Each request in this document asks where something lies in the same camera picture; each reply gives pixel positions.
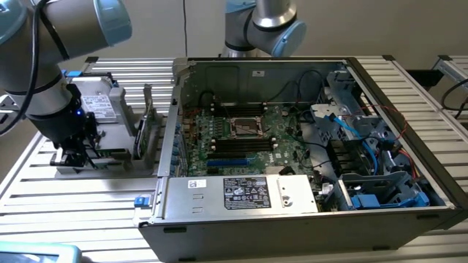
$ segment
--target metal panel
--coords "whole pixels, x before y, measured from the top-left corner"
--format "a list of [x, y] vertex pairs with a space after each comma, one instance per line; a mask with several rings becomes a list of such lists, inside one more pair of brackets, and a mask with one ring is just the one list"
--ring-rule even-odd
[[[468, 191], [468, 146], [455, 127], [429, 110], [427, 100], [399, 69], [379, 56], [359, 57], [384, 93], [401, 107], [409, 125]], [[143, 107], [143, 82], [152, 80], [157, 110], [167, 110], [172, 92], [172, 59], [105, 59], [93, 72], [113, 72], [133, 108]], [[149, 73], [152, 75], [129, 75]], [[0, 186], [0, 235], [3, 240], [55, 241], [75, 244], [95, 262], [157, 262], [157, 257], [133, 228], [132, 202], [151, 193], [149, 178], [53, 180], [48, 166], [51, 143], [37, 135]], [[376, 251], [244, 262], [404, 262], [440, 263], [468, 261], [468, 221], [448, 231], [431, 231], [396, 251]]]

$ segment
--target blue cable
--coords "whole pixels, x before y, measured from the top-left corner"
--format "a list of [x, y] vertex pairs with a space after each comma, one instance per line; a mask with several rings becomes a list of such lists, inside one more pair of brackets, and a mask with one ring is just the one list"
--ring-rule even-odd
[[[347, 129], [348, 131], [351, 131], [352, 133], [355, 133], [356, 137], [359, 140], [363, 139], [363, 137], [360, 136], [359, 132], [351, 128], [339, 118], [335, 117], [333, 121], [344, 128]], [[377, 174], [377, 167], [379, 167], [379, 163], [377, 163], [377, 159], [375, 158], [375, 155], [373, 155], [373, 152], [372, 152], [372, 149], [369, 147], [369, 145], [367, 144], [365, 141], [363, 141], [363, 146], [365, 148], [365, 150], [368, 151], [368, 153], [371, 154], [371, 157], [372, 157], [372, 162], [373, 162], [373, 175]]]

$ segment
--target barcode sticker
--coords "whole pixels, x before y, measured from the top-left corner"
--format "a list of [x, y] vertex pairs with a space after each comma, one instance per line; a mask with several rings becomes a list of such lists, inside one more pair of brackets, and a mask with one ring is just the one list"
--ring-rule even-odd
[[96, 119], [116, 118], [109, 97], [105, 95], [81, 96], [81, 101], [87, 107], [87, 111], [95, 112]]

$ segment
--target white wall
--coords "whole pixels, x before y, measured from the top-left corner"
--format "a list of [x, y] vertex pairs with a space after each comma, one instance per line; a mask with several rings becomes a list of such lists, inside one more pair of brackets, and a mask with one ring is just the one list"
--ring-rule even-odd
[[[224, 44], [224, 0], [187, 0], [188, 55], [216, 56]], [[296, 55], [392, 54], [429, 67], [439, 54], [468, 54], [467, 0], [296, 0], [307, 37]], [[125, 0], [133, 37], [95, 55], [184, 55], [183, 0]], [[65, 63], [79, 67], [83, 58]]]

